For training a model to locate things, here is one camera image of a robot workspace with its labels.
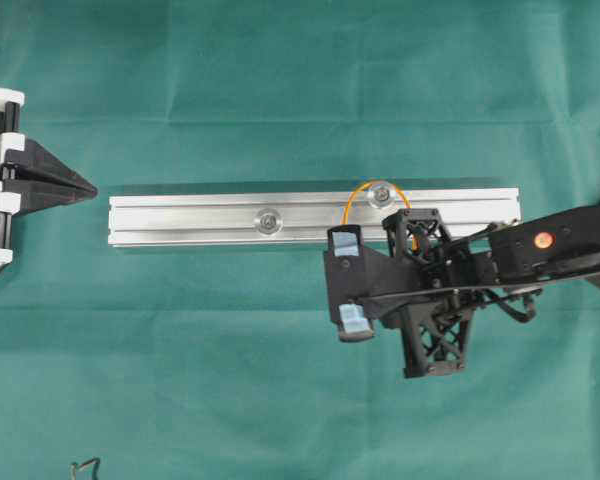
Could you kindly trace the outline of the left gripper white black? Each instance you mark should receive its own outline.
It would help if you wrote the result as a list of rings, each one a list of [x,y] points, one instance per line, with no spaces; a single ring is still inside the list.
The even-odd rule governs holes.
[[[24,103],[23,92],[0,88],[0,265],[13,260],[11,224],[17,213],[68,206],[98,194],[94,185],[45,147],[25,140],[19,132]]]

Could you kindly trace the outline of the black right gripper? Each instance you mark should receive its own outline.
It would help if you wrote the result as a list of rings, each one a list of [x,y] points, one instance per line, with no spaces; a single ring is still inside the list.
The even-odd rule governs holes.
[[[496,223],[454,239],[437,210],[401,209],[382,221],[389,256],[407,269],[406,284],[382,294],[389,311],[382,324],[401,337],[404,376],[444,376],[465,368],[472,320],[494,305],[498,294],[480,285],[482,266],[492,272],[490,255],[471,244],[485,239]]]

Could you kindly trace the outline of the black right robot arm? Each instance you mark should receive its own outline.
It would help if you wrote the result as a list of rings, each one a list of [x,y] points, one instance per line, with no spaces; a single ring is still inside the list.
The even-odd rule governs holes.
[[[600,289],[600,205],[452,238],[436,210],[402,209],[382,222],[399,283],[379,294],[401,336],[407,378],[462,371],[474,313],[495,305],[525,324],[559,281]]]

